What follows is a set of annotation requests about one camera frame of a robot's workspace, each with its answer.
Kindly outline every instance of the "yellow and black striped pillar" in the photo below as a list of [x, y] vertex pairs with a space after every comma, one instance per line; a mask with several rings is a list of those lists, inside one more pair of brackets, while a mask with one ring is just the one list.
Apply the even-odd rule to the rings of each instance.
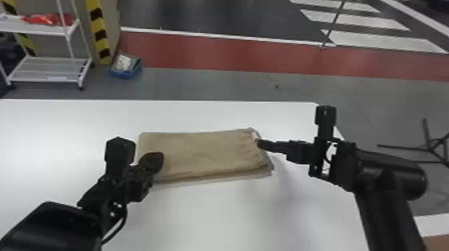
[[[15, 0], [1, 0], [6, 12], [10, 15], [17, 15], [17, 8]], [[27, 34], [19, 33], [18, 36], [20, 44], [28, 51], [31, 56], [36, 56], [36, 49], [34, 44]]]
[[86, 0], [86, 6], [90, 16], [90, 27], [95, 39], [95, 48], [100, 56], [100, 63], [109, 65], [112, 63], [112, 55], [106, 33], [106, 22], [103, 17], [102, 5], [100, 0]]

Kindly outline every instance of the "beige towel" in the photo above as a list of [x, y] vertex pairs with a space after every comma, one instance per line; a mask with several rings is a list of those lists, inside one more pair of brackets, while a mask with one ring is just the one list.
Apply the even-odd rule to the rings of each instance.
[[147, 152], [164, 153], [164, 167], [155, 176], [159, 182], [266, 174], [272, 165], [256, 146], [253, 133], [257, 131], [252, 128], [191, 134], [144, 132], [136, 159]]

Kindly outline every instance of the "red floor stripe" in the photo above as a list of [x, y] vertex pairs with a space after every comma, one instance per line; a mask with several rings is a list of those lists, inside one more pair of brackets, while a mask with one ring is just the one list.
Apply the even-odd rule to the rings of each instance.
[[290, 45], [123, 32], [119, 49], [145, 67], [262, 71], [449, 82], [449, 57], [428, 53]]

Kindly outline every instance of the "white table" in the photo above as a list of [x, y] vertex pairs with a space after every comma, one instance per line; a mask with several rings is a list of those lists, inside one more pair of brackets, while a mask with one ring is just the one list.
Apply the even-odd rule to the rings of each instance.
[[[253, 127], [267, 139], [311, 141], [316, 105], [0, 100], [0, 236], [43, 201], [74, 205], [104, 173], [110, 138]], [[268, 178], [152, 190], [104, 250], [367, 250], [352, 194], [270, 157]]]

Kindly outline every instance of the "black stand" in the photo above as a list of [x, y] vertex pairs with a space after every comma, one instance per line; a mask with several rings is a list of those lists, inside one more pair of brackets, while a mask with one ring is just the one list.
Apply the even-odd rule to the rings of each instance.
[[338, 7], [338, 10], [337, 10], [337, 13], [335, 14], [335, 16], [333, 18], [332, 24], [331, 24], [329, 30], [327, 31], [326, 38], [323, 41], [323, 43], [320, 45], [320, 48], [322, 48], [322, 49], [326, 48], [327, 40], [330, 40], [329, 37], [331, 36], [331, 32], [333, 31], [333, 29], [335, 29], [335, 25], [337, 24], [338, 17], [340, 16], [341, 11], [343, 11], [343, 6], [345, 6], [346, 1], [347, 0], [341, 0], [340, 6]]
[[[426, 140], [425, 144], [418, 147], [405, 147], [405, 146], [390, 146], [390, 145], [378, 145], [379, 148], [390, 148], [390, 149], [399, 149], [399, 150], [408, 150], [408, 151], [419, 151], [419, 152], [428, 152], [439, 159], [439, 161], [426, 161], [426, 160], [417, 160], [415, 162], [422, 164], [443, 164], [447, 168], [449, 168], [449, 157], [448, 157], [448, 139], [449, 133], [447, 133], [442, 138], [431, 139], [429, 133], [429, 126], [427, 124], [427, 119], [422, 120], [422, 127], [424, 130], [424, 139]], [[439, 153], [435, 152], [435, 149], [438, 146], [443, 146], [443, 156]]]

